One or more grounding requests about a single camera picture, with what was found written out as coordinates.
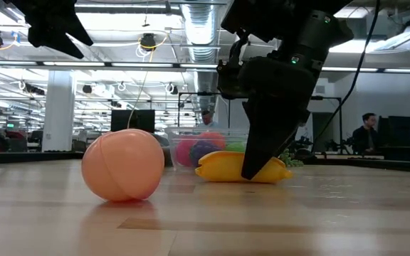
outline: ceiling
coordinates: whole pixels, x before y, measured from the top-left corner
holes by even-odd
[[[76,4],[78,18],[94,41],[91,47],[75,41],[85,55],[81,61],[149,62],[151,58],[153,63],[190,63],[194,59],[191,54],[194,54],[197,49],[212,49],[215,55],[212,58],[214,63],[219,59],[228,59],[228,53],[237,37],[217,26],[226,13],[228,1],[194,1],[195,4],[202,6],[211,4],[213,17],[216,19],[217,30],[213,40],[205,46],[194,44],[194,40],[200,41],[203,38],[204,34],[201,31],[198,30],[196,35],[186,32],[188,16],[183,15],[184,10],[180,5],[191,3],[190,1],[170,0],[172,8],[170,15],[162,13],[165,9],[164,1],[143,2],[141,4],[137,1],[134,4],[134,1],[125,0],[79,0]],[[336,16],[349,17],[353,21],[367,21],[371,17],[366,9],[370,11],[374,2],[356,0]],[[379,15],[379,33],[394,36],[396,34],[394,31],[399,30],[400,23],[410,18],[410,1],[383,1],[383,5],[385,9]],[[47,47],[34,48],[28,42],[28,25],[23,15],[13,6],[7,6],[2,1],[0,1],[0,31],[4,40],[3,48],[7,48],[0,50],[0,60],[79,61]],[[144,33],[153,33],[156,43],[161,44],[151,56],[140,50],[139,39]],[[243,47],[241,54],[243,59],[266,55],[275,50],[280,43],[277,40],[265,43],[254,36],[250,37],[250,42],[250,46]],[[373,42],[370,48],[376,48],[378,43]],[[354,67],[362,52],[362,44],[362,40],[355,40],[331,49],[325,66]],[[364,65],[374,68],[410,68],[410,52],[368,54]],[[132,109],[139,93],[142,100],[135,107],[157,110],[158,127],[177,125],[175,111],[178,106],[178,95],[167,92],[170,89],[169,85],[177,86],[179,92],[197,92],[203,82],[198,81],[195,72],[189,71],[150,71],[148,74],[145,71],[134,70],[74,70],[73,72],[78,80],[75,104],[77,129],[82,127],[109,129],[109,113],[114,107],[110,106],[108,101],[98,100],[112,98],[122,103],[123,108]],[[323,73],[322,77],[333,81],[337,76],[333,73]],[[45,97],[33,96],[21,90],[22,80],[47,92],[48,70],[0,67],[0,97],[5,97],[0,100],[0,125],[4,125],[7,119],[18,118],[24,120],[27,124],[25,127],[40,129],[43,124]],[[91,85],[94,88],[93,93],[85,94],[82,90],[84,85]],[[194,115],[200,111],[203,97],[198,99],[197,96],[193,96],[188,100],[191,100],[191,103],[186,103],[182,109],[180,123],[184,126],[194,126],[196,123]],[[213,107],[213,100],[208,100],[206,103],[210,108]]]

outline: white pillar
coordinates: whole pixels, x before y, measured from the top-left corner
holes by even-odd
[[[71,71],[49,72],[42,151],[72,149],[75,89]]]

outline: pink ball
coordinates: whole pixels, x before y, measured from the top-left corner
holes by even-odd
[[[163,170],[159,142],[138,129],[102,135],[88,147],[82,160],[86,185],[109,201],[148,198],[158,187]]]
[[[175,148],[175,156],[177,162],[182,166],[192,167],[191,158],[189,157],[189,152],[191,148],[197,142],[197,136],[188,135],[183,136],[182,140],[178,143],[177,147]]]

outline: black cable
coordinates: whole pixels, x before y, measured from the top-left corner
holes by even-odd
[[[318,139],[320,139],[320,137],[324,134],[325,130],[327,130],[327,128],[330,126],[330,124],[332,123],[333,119],[335,118],[336,114],[341,111],[341,108],[343,106],[343,104],[347,101],[347,99],[349,98],[349,96],[352,94],[352,92],[354,91],[355,85],[357,84],[357,78],[359,77],[360,74],[360,69],[362,68],[363,65],[363,61],[364,61],[364,57],[366,55],[367,52],[367,46],[369,45],[369,42],[371,41],[371,37],[373,35],[373,31],[374,31],[374,27],[376,26],[376,22],[377,22],[377,17],[378,17],[378,13],[380,11],[381,8],[381,0],[376,0],[376,7],[374,8],[374,18],[373,21],[371,23],[371,27],[369,28],[369,33],[367,36],[367,40],[365,41],[364,44],[364,49],[363,49],[363,53],[360,56],[360,61],[359,64],[357,66],[357,70],[355,71],[355,76],[354,76],[354,80],[352,81],[352,85],[349,89],[349,92],[346,94],[346,96],[342,99],[341,104],[338,106],[338,108],[335,110],[335,112],[333,112],[332,116],[328,119],[327,124],[325,124],[324,128],[320,131],[320,133],[314,138],[313,141],[313,145],[312,145],[312,149],[311,152],[314,152],[315,146],[316,146],[316,142],[318,141]]]

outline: person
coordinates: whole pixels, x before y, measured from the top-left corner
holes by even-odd
[[[376,125],[375,113],[366,113],[362,116],[363,125],[352,133],[354,146],[352,147],[356,154],[371,154],[375,152],[378,146],[378,134],[374,130]]]
[[[218,123],[213,121],[213,115],[208,110],[202,111],[202,123],[198,124],[198,128],[217,128]]]

